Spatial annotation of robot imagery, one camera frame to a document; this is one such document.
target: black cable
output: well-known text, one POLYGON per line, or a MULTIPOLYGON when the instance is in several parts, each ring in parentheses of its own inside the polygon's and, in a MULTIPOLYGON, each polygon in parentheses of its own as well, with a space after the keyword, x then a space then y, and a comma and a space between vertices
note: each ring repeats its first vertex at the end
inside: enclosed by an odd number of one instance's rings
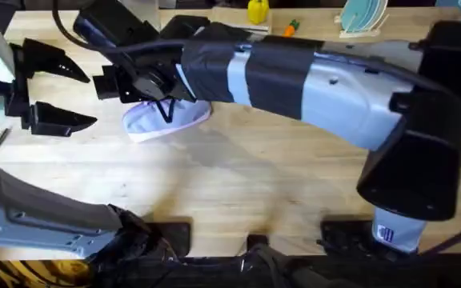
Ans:
POLYGON ((143 51, 143 50, 155 50, 160 48, 182 48, 186 42, 184 39, 166 39, 166 40, 156 40, 151 42, 143 42, 138 44, 133 44, 129 46, 121 46, 121 47, 102 47, 102 46, 94 46, 88 44, 86 42, 78 40, 75 36, 71 35, 62 24, 62 20, 60 19, 60 15, 58 13, 58 0, 53 1, 53 19, 54 23, 56 24, 57 28, 60 32, 72 43, 81 46, 88 50, 97 51, 99 53, 129 53, 135 51, 143 51))

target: wooden table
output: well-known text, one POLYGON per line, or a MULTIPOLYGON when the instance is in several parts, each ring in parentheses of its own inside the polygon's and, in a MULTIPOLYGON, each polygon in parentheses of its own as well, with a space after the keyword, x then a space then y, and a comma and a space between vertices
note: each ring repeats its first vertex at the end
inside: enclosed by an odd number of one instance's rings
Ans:
MULTIPOLYGON (((208 15, 209 10, 161 12, 165 25, 175 14, 208 15)), ((332 20, 339 10, 274 10, 273 32, 291 19, 297 36, 338 40, 332 20)), ((439 19, 457 19, 457 9, 396 8, 378 38, 418 40, 439 19)), ((62 13, 72 27, 76 12, 62 13)), ((63 48, 89 74, 107 61, 68 42, 49 12, 17 12, 6 38, 34 38, 63 48)), ((315 244, 319 222, 328 215, 369 218, 372 205, 355 191, 366 157, 319 128, 234 104, 214 104, 208 122, 177 134, 134 144, 122 129, 130 107, 99 101, 92 84, 49 74, 29 81, 33 100, 97 117, 90 129, 71 138, 30 135, 18 120, 0 115, 0 130, 12 125, 0 149, 0 167, 41 188, 93 203, 113 203, 138 215, 193 222, 192 256, 231 256, 249 231, 267 230, 274 248, 287 254, 321 254, 315 244)), ((461 230, 461 187, 456 217, 430 223, 424 250, 461 230)), ((461 245, 451 251, 461 252, 461 245)), ((64 252, 0 248, 0 259, 72 258, 64 252)))

